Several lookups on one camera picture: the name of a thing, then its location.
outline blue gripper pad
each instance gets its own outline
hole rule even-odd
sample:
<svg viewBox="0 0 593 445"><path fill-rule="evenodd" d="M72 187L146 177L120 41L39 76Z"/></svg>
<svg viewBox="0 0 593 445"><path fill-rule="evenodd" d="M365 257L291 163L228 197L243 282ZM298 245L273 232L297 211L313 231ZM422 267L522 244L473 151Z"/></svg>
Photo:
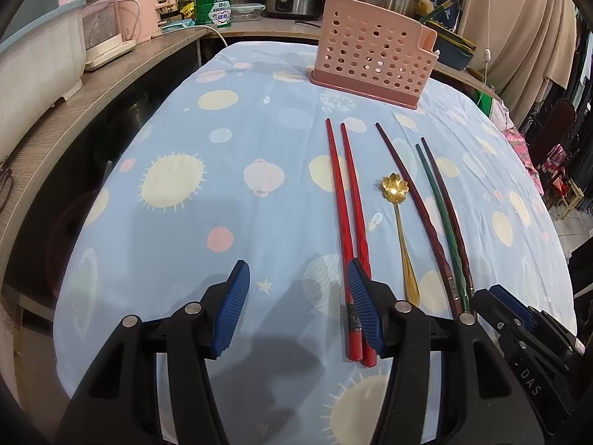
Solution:
<svg viewBox="0 0 593 445"><path fill-rule="evenodd" d="M240 261L226 282L229 289L215 317L214 336L212 337L211 350L215 356L220 356L231 344L232 334L235 332L236 323L247 298L249 291L249 266Z"/></svg>
<svg viewBox="0 0 593 445"><path fill-rule="evenodd" d="M371 281L362 275L357 264L353 260L350 261L348 263L348 287L352 299L354 299L358 318L361 320L362 332L367 339L367 343L381 355L381 352L385 351L381 316L377 311L369 289L367 289L367 284L372 285Z"/></svg>
<svg viewBox="0 0 593 445"><path fill-rule="evenodd" d="M521 303L517 298L515 298L511 293L506 291L499 284L495 284L491 286L488 291L490 291L495 297L501 300L508 309L510 309L513 313L517 315L517 317L523 321L523 325L525 329L529 332L533 331L535 325L533 323L533 316L527 306Z"/></svg>

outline perforated plastic basket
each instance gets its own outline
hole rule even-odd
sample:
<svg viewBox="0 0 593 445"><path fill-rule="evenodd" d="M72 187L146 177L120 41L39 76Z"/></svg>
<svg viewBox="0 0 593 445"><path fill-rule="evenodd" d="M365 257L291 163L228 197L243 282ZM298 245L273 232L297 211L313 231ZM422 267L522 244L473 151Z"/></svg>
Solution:
<svg viewBox="0 0 593 445"><path fill-rule="evenodd" d="M311 81L416 109L437 62L437 32L378 6L325 0Z"/></svg>

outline pink circle pattern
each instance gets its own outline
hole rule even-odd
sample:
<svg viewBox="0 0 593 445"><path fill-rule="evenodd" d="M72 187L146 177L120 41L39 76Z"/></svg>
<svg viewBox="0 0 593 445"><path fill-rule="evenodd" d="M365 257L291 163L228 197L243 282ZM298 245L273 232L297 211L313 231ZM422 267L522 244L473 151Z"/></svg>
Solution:
<svg viewBox="0 0 593 445"><path fill-rule="evenodd" d="M206 245L213 253L223 253L232 246L234 240L232 232L226 227L217 226L208 233Z"/></svg>
<svg viewBox="0 0 593 445"><path fill-rule="evenodd" d="M134 167L135 163L136 163L135 158L130 157L129 159L126 159L125 161L122 162L122 164L119 166L119 171L120 172L128 172L132 167Z"/></svg>

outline power cord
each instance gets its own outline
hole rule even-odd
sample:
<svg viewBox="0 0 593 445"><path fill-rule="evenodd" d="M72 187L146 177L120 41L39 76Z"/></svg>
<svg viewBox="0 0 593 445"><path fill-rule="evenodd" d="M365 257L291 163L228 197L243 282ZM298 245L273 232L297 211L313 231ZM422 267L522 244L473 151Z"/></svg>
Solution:
<svg viewBox="0 0 593 445"><path fill-rule="evenodd" d="M490 5L491 0L488 0L488 14L487 14L487 32L486 32L486 48L484 49L484 61L486 62L486 67L484 68L484 84L488 85L488 64L492 59L492 53L490 52ZM484 92L481 93L480 99L476 105L480 105L482 96L484 96Z"/></svg>
<svg viewBox="0 0 593 445"><path fill-rule="evenodd" d="M194 25L194 26L191 26L190 28L207 28L209 30L212 30L216 35L218 35L220 37L220 39L222 40L222 43L224 43L224 46L228 47L226 40L224 39L222 34L216 28L212 28L211 26L208 26L208 25Z"/></svg>

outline white appliance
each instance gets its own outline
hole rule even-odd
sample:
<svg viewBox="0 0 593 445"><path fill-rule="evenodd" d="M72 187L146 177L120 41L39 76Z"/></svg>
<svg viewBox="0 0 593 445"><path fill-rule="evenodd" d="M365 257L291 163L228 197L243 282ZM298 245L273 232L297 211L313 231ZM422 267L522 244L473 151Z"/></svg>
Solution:
<svg viewBox="0 0 593 445"><path fill-rule="evenodd" d="M87 6L82 12L82 27L87 49L84 69L88 72L129 52L136 46L136 40L124 41L122 38L118 0L86 1ZM136 4L139 18L140 3L136 1Z"/></svg>

